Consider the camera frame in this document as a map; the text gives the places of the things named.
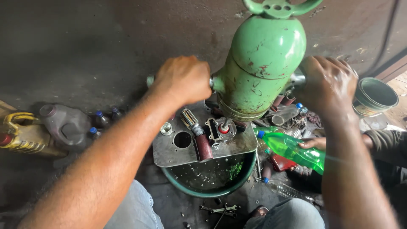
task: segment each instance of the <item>blue bottle cap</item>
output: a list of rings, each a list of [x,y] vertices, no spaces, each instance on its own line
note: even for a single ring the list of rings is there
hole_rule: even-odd
[[[264,136],[264,131],[259,130],[258,133],[257,133],[257,137],[260,138],[260,139],[262,139],[263,136]]]
[[[98,132],[98,129],[96,129],[95,127],[90,128],[89,130],[91,133],[96,134],[96,132]]]
[[[95,115],[99,116],[99,117],[103,117],[103,113],[100,110],[96,111]]]

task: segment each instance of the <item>green bucket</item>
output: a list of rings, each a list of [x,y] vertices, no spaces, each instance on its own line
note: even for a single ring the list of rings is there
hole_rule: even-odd
[[[256,152],[246,153],[243,159],[242,168],[239,174],[232,181],[227,182],[223,187],[217,187],[213,189],[202,190],[199,188],[189,187],[188,184],[183,183],[172,171],[171,167],[161,167],[164,175],[168,178],[171,184],[185,194],[198,198],[218,198],[226,196],[236,191],[238,188],[249,179],[253,172],[254,165],[256,164]]]
[[[359,81],[353,109],[359,117],[373,117],[398,104],[396,92],[379,79],[366,77]]]

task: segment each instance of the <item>green basin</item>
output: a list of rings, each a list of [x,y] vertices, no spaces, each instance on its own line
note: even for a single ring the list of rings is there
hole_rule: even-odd
[[[216,187],[207,190],[189,187],[185,183],[182,183],[180,179],[176,178],[171,167],[168,168],[161,167],[161,169],[164,175],[168,178],[168,180],[183,193],[198,198],[218,198],[221,196],[229,195],[232,192],[236,191],[238,188],[240,188],[249,179],[255,164],[256,164],[256,152],[245,154],[242,168],[235,179],[233,179],[230,182],[227,182],[223,187]]]

